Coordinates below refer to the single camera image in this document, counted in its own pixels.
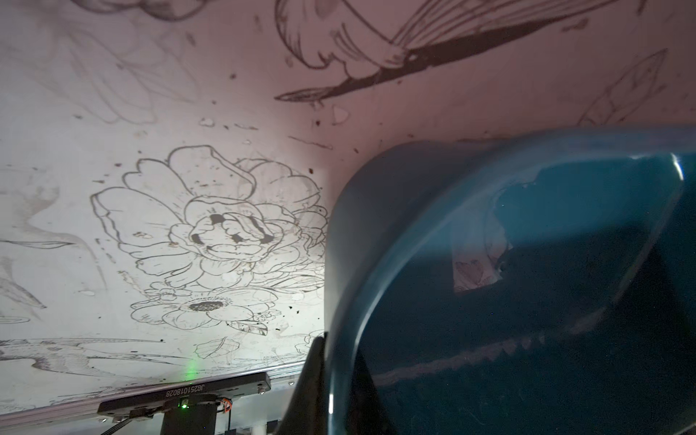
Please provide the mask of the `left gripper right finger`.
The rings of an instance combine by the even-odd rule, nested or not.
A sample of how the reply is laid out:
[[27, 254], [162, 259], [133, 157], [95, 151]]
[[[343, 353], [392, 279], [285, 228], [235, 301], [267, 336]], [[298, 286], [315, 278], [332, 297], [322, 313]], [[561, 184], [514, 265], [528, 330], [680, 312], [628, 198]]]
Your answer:
[[355, 357], [347, 433], [353, 435], [395, 435], [396, 429], [382, 406], [373, 377], [361, 352]]

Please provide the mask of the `teal plastic storage box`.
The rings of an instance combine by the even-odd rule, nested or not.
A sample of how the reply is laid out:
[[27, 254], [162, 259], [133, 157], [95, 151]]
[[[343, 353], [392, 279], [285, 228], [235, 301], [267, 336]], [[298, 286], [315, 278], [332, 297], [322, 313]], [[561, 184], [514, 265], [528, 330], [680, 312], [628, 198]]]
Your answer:
[[338, 197], [324, 284], [333, 434], [358, 352], [396, 434], [683, 434], [695, 130], [397, 146]]

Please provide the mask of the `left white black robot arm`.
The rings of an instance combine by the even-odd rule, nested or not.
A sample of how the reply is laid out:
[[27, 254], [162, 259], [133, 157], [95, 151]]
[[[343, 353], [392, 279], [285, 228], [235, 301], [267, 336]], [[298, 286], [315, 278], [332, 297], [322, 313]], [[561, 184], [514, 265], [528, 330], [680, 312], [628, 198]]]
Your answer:
[[[348, 402], [348, 415], [341, 434], [395, 434], [377, 389], [358, 359]], [[114, 434], [129, 423], [148, 420], [161, 414], [162, 434], [213, 434], [221, 413], [232, 411], [233, 400], [251, 393], [266, 393], [271, 388], [265, 372], [232, 376], [211, 382], [194, 382], [182, 387], [153, 393], [136, 394], [102, 402], [97, 410], [111, 418]], [[328, 428], [329, 411], [337, 405], [324, 393], [324, 337], [315, 338], [283, 419], [273, 434], [333, 434]]]

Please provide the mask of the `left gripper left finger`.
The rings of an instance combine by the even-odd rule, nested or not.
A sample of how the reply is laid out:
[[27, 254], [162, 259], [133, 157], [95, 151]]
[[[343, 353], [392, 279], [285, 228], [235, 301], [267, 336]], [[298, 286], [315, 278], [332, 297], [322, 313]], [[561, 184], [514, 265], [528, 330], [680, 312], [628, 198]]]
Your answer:
[[313, 340], [277, 435], [326, 434], [325, 346], [323, 336]]

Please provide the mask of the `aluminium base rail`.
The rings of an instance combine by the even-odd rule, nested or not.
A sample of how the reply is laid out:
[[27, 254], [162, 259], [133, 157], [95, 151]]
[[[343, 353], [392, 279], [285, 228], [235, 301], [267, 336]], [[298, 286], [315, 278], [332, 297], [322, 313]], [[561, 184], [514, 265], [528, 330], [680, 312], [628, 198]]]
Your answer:
[[194, 411], [194, 396], [217, 396], [216, 434], [271, 434], [285, 418], [304, 364], [292, 362], [192, 382], [1, 416], [3, 434], [160, 434], [174, 411]]

